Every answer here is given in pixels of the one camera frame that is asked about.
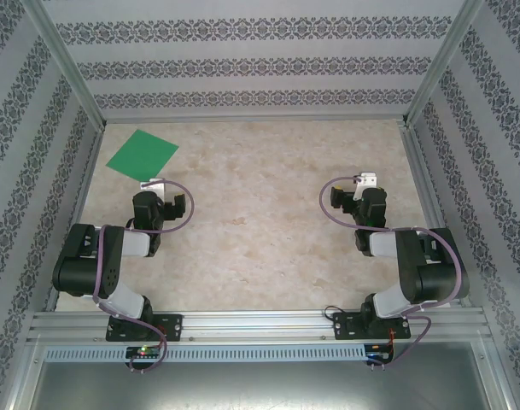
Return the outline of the green square paper sheet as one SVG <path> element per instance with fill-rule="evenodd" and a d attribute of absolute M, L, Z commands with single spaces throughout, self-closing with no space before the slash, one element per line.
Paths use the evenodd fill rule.
<path fill-rule="evenodd" d="M 156 178 L 178 146 L 148 132 L 136 130 L 106 166 L 136 181 Z"/>

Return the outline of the grey sheet metal panel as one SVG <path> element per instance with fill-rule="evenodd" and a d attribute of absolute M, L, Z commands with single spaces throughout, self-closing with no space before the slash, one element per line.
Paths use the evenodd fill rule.
<path fill-rule="evenodd" d="M 359 361 L 177 360 L 132 374 L 105 346 L 25 349 L 3 410 L 520 410 L 493 345 L 422 343 Z"/>

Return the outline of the circuit board with green light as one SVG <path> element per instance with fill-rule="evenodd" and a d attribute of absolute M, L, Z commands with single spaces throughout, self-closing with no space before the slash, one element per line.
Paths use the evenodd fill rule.
<path fill-rule="evenodd" d="M 126 349 L 126 358 L 130 359 L 158 359 L 160 356 L 160 349 L 157 347 L 142 346 L 142 347 L 128 347 Z"/>

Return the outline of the aluminium side rail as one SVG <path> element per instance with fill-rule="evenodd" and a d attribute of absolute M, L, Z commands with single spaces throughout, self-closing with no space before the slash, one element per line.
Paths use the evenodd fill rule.
<path fill-rule="evenodd" d="M 84 167 L 81 177 L 79 179 L 79 185 L 77 186 L 76 197 L 74 198 L 71 216 L 67 222 L 67 225 L 65 227 L 65 230 L 62 234 L 61 239 L 56 243 L 58 245 L 58 248 L 56 249 L 57 252 L 56 252 L 55 262 L 58 262 L 58 258 L 60 256 L 60 253 L 63 251 L 64 245 L 67 241 L 67 237 L 71 230 L 71 227 L 75 223 L 79 222 L 81 215 L 83 213 L 83 209 L 85 206 L 85 200 L 87 197 L 87 192 L 89 190 L 92 174 L 94 172 L 98 153 L 100 150 L 100 146 L 102 144 L 103 134 L 104 134 L 104 131 L 99 131 L 96 133 L 95 140 L 89 150 L 88 156 L 86 158 L 85 167 Z M 55 289 L 55 287 L 53 285 L 53 273 L 51 273 L 50 281 L 49 281 L 49 288 L 48 288 L 46 296 L 45 296 L 44 305 L 42 306 L 42 309 L 41 309 L 42 312 L 53 312 L 56 310 L 58 294 L 59 294 L 59 292 Z"/>
<path fill-rule="evenodd" d="M 418 192 L 418 198 L 424 213 L 426 224 L 429 228 L 442 228 L 447 226 L 444 220 L 440 204 L 435 194 L 429 171 L 424 160 L 413 130 L 406 125 L 399 125 L 401 140 L 406 152 L 406 157 L 412 172 L 414 184 Z"/>

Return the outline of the aluminium back rail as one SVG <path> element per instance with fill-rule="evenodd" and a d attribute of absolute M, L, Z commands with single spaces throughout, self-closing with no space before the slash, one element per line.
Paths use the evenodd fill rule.
<path fill-rule="evenodd" d="M 397 114 L 294 114 L 294 115 L 222 115 L 222 116 L 173 116 L 158 118 L 112 118 L 109 125 L 160 124 L 160 123 L 216 123 L 216 122 L 278 122 L 278 121 L 338 121 L 338 120 L 396 120 L 405 121 L 405 115 Z"/>

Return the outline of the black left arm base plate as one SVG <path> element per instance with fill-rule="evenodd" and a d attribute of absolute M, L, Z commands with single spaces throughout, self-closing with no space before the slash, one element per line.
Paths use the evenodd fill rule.
<path fill-rule="evenodd" d="M 180 341 L 183 329 L 182 315 L 154 313 L 150 324 L 161 331 L 168 342 Z M 114 317 L 109 317 L 105 338 L 108 342 L 160 341 L 160 336 L 150 328 Z"/>

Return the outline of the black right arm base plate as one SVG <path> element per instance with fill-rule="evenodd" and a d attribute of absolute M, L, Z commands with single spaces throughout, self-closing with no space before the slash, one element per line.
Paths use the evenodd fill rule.
<path fill-rule="evenodd" d="M 336 312 L 333 314 L 333 330 L 336 340 L 381 340 L 390 335 L 397 340 L 411 338 L 407 321 L 402 318 L 380 319 L 374 316 L 367 319 L 358 312 Z"/>

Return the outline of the aluminium mounting rail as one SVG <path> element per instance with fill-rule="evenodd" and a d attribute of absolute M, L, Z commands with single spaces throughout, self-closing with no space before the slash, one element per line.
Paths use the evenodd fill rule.
<path fill-rule="evenodd" d="M 182 312 L 182 344 L 332 343 L 333 324 L 320 310 Z M 477 342 L 491 339 L 479 307 L 434 308 L 424 313 L 432 325 L 425 342 Z M 108 316 L 101 312 L 36 313 L 27 343 L 79 345 L 105 343 Z"/>

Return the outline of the aluminium corner post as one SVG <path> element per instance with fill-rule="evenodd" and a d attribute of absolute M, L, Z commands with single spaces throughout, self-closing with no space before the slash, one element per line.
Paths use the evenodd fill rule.
<path fill-rule="evenodd" d="M 89 120 L 97 131 L 103 132 L 106 126 L 101 109 L 98 107 L 77 63 L 65 45 L 56 24 L 50 18 L 42 0 L 20 0 L 26 13 L 31 18 L 42 39 L 55 58 L 61 72 L 67 79 L 79 100 L 81 107 L 87 113 Z"/>
<path fill-rule="evenodd" d="M 464 0 L 459 12 L 456 14 L 452 25 L 449 27 L 440 49 L 430 64 L 424 79 L 410 103 L 406 113 L 403 115 L 403 122 L 406 127 L 414 124 L 422 113 L 425 104 L 429 101 L 434 92 L 438 81 L 443 75 L 447 65 L 452 60 L 454 53 L 459 47 L 459 43 L 468 30 L 472 21 L 485 3 L 485 0 Z"/>

